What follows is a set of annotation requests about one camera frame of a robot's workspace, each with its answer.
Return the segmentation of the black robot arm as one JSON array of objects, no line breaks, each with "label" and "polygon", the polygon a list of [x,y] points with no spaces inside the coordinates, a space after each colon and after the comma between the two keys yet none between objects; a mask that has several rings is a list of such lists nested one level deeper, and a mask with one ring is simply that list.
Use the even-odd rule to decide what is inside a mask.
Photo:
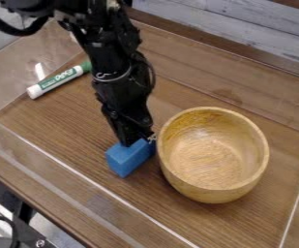
[{"label": "black robot arm", "polygon": [[92,87],[101,112],[125,146],[152,134],[148,97],[155,87],[151,63],[139,52],[140,30],[123,0],[0,0],[9,13],[31,17],[19,29],[0,17],[0,31],[35,34],[52,18],[75,37],[91,63]]}]

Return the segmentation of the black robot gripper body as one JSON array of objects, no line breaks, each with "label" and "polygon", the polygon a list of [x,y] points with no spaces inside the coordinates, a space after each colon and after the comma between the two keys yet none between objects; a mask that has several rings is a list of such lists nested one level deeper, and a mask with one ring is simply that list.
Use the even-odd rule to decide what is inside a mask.
[{"label": "black robot gripper body", "polygon": [[96,73],[92,86],[103,106],[115,110],[129,121],[151,119],[147,101],[152,84],[148,73]]}]

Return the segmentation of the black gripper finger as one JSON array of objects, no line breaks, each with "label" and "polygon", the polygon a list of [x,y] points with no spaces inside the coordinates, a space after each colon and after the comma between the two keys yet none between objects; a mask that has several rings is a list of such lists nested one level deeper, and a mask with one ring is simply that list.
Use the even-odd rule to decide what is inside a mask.
[{"label": "black gripper finger", "polygon": [[129,121],[128,122],[129,131],[127,135],[127,139],[129,143],[133,143],[139,139],[147,140],[149,136],[153,134],[151,127],[152,127],[151,119],[144,119],[140,122]]},{"label": "black gripper finger", "polygon": [[129,147],[141,138],[139,127],[107,106],[101,106],[101,113],[119,142],[123,146]]}]

